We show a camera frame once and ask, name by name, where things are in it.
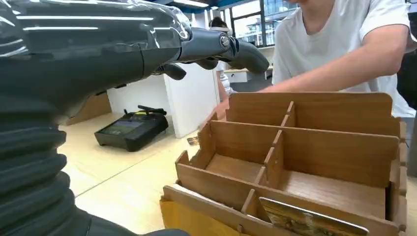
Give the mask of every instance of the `window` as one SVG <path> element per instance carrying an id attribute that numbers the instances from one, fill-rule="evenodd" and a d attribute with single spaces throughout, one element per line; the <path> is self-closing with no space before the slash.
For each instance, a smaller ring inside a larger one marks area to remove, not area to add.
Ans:
<path id="1" fill-rule="evenodd" d="M 297 4 L 284 0 L 264 0 L 266 46 L 275 44 L 275 29 L 296 8 Z"/>
<path id="2" fill-rule="evenodd" d="M 262 47 L 264 39 L 261 12 L 259 0 L 232 7 L 232 28 L 235 37 L 257 47 Z"/>
<path id="3" fill-rule="evenodd" d="M 249 16 L 235 20 L 236 38 L 252 43 L 255 46 L 262 46 L 261 15 Z"/>
<path id="4" fill-rule="evenodd" d="M 275 29 L 297 6 L 285 0 L 255 0 L 226 9 L 225 18 L 236 38 L 266 47 L 275 44 Z"/>
<path id="5" fill-rule="evenodd" d="M 252 13 L 261 12 L 261 5 L 259 0 L 247 2 L 241 5 L 232 7 L 232 14 L 234 18 L 238 18 Z"/>

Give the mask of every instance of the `hand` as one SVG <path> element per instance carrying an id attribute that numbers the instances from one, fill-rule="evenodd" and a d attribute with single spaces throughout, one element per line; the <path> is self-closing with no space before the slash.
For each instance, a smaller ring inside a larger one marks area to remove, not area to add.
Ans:
<path id="1" fill-rule="evenodd" d="M 218 120 L 225 120 L 226 119 L 226 109 L 229 108 L 229 99 L 225 99 L 223 102 L 221 102 L 219 105 L 217 105 L 213 112 L 217 113 L 217 119 Z"/>

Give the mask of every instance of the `man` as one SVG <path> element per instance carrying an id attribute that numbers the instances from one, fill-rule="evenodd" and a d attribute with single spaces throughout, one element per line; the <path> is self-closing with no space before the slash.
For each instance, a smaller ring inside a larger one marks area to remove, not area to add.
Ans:
<path id="1" fill-rule="evenodd" d="M 416 48 L 404 0 L 287 1 L 299 9 L 276 30 L 273 86 L 261 92 L 385 92 L 394 116 L 415 117 L 396 89 L 402 57 Z"/>

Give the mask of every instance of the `wooden table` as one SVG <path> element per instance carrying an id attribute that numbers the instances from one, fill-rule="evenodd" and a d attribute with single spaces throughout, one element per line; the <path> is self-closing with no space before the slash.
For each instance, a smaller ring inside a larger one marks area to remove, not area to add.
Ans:
<path id="1" fill-rule="evenodd" d="M 143 234 L 163 228 L 159 208 L 162 187 L 177 179 L 176 158 L 185 149 L 190 156 L 198 150 L 186 138 L 176 139 L 172 132 L 161 135 L 153 145 L 138 152 L 100 147 L 94 132 L 116 120 L 119 115 L 104 115 L 72 126 L 67 143 L 59 148 L 66 154 L 64 171 L 71 176 L 76 204 L 92 214 Z M 408 179 L 408 236 L 417 235 L 417 178 Z"/>

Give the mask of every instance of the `white t-shirt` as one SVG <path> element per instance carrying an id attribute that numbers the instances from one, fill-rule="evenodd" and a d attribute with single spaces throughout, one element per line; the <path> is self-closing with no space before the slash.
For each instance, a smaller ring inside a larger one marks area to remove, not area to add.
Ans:
<path id="1" fill-rule="evenodd" d="M 272 83 L 313 70 L 361 47 L 364 37 L 378 27 L 401 24 L 410 28 L 409 8 L 404 0 L 335 0 L 327 23 L 313 35 L 306 33 L 301 9 L 297 9 L 276 29 Z M 416 48 L 415 38 L 410 34 L 407 51 Z M 343 91 L 388 93 L 393 99 L 393 116 L 416 116 L 416 111 L 397 91 L 396 74 Z"/>

